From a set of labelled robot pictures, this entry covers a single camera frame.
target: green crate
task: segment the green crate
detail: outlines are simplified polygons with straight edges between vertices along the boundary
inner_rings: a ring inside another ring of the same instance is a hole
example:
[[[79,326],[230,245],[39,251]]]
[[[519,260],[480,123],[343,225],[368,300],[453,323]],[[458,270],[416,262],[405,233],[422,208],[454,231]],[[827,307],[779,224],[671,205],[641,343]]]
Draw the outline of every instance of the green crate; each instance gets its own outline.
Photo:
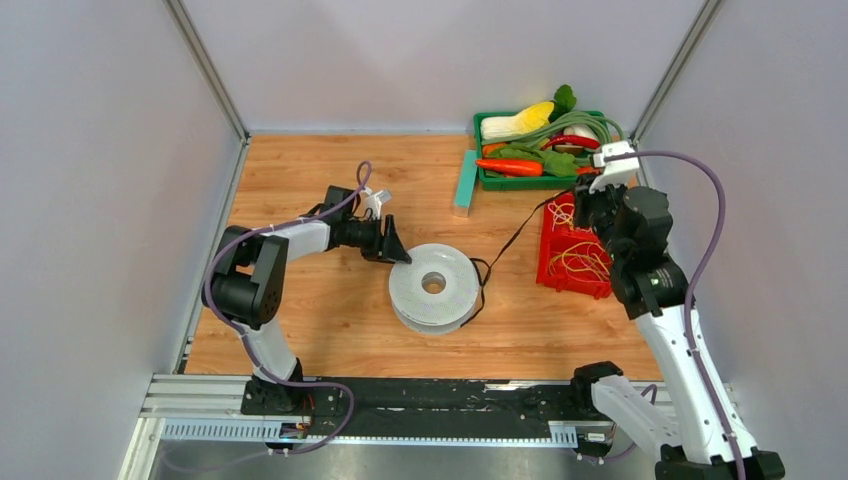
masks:
[[[483,136],[480,134],[480,122],[488,117],[509,117],[518,112],[483,112],[474,115],[474,141],[477,144],[477,158],[483,158]],[[587,110],[586,113],[593,117],[603,117],[598,111]],[[578,155],[580,158],[589,156],[588,152]],[[565,190],[570,187],[577,177],[554,177],[543,175],[541,177],[487,177],[483,169],[477,167],[477,178],[483,185],[483,190]]]

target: white wall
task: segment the white wall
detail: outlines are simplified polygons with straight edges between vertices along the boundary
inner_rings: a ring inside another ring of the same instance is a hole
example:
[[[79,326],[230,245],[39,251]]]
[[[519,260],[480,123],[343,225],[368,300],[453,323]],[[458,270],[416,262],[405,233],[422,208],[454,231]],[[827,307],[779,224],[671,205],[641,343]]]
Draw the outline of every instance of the white wall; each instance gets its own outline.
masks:
[[[161,2],[0,4],[0,477],[115,478],[237,142]]]
[[[729,0],[644,147],[688,152],[727,188],[725,234],[696,293],[713,357],[788,478],[844,477],[848,4]],[[706,177],[651,160],[689,273],[715,218]]]
[[[546,100],[635,126],[700,0],[186,0],[251,130],[464,131]]]

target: wooden table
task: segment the wooden table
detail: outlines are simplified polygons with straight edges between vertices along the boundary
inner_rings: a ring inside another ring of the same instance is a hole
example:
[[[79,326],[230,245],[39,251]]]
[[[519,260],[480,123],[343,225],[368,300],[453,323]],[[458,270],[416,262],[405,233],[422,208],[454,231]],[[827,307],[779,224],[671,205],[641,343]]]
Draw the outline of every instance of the wooden table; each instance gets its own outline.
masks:
[[[494,258],[532,208],[552,192],[475,192],[470,218],[451,215],[462,135],[254,137],[230,216],[264,226],[291,219],[329,185],[390,188],[404,246],[444,243]],[[660,379],[635,325],[614,298],[594,300],[536,285],[541,213],[504,255],[486,287],[486,308],[462,329],[426,336],[405,327],[388,295],[390,265],[340,248],[288,265],[278,314],[306,375],[568,379],[575,367],[612,360],[632,379]],[[186,373],[249,373],[237,337],[204,309]]]

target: white spool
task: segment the white spool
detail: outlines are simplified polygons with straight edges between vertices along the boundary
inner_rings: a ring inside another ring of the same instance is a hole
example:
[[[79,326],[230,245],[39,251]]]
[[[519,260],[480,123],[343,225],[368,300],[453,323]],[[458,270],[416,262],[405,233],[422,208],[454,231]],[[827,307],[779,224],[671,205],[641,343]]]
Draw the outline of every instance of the white spool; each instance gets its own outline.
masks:
[[[392,308],[407,327],[429,335],[450,333],[471,317],[480,283],[471,260],[439,243],[409,250],[412,264],[395,264],[389,275]],[[443,287],[430,293],[426,287]]]

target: black cord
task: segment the black cord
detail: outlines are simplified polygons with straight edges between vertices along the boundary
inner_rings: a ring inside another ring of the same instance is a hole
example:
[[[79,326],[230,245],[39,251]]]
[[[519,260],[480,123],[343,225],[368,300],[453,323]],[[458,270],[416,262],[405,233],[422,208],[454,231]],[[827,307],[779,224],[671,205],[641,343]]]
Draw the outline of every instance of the black cord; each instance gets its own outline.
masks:
[[[524,220],[524,223],[522,223],[521,226],[518,227],[518,230],[516,230],[515,233],[513,233],[512,236],[509,237],[509,240],[506,241],[504,246],[501,247],[501,251],[498,252],[495,259],[492,260],[492,263],[489,263],[489,262],[483,260],[482,258],[476,258],[476,257],[475,258],[469,258],[469,260],[471,260],[471,264],[474,265],[474,270],[477,272],[477,281],[480,283],[480,308],[478,308],[476,312],[471,314],[471,316],[468,317],[468,320],[462,322],[462,325],[460,325],[460,328],[468,325],[468,322],[477,318],[477,315],[479,315],[480,312],[483,311],[483,307],[486,306],[486,293],[485,293],[486,285],[489,283],[489,280],[492,278],[492,268],[495,266],[496,263],[498,263],[498,260],[501,259],[501,256],[503,256],[504,252],[506,252],[507,249],[509,247],[511,247],[513,243],[515,243],[515,240],[517,240],[518,236],[521,235],[521,231],[524,230],[524,227],[527,225],[528,222],[530,222],[530,219],[533,218],[533,215],[535,215],[536,212],[539,211],[540,208],[547,205],[548,202],[553,202],[557,198],[565,195],[566,193],[568,193],[570,191],[571,190],[563,190],[563,191],[557,193],[556,195],[554,195],[553,197],[542,200],[541,203],[536,205],[536,207],[533,208],[533,211],[530,212],[530,215],[527,216],[527,219]],[[482,263],[483,265],[486,266],[486,275],[485,276],[483,276],[483,274],[480,273],[480,267],[478,266],[478,264],[480,264],[480,263]]]

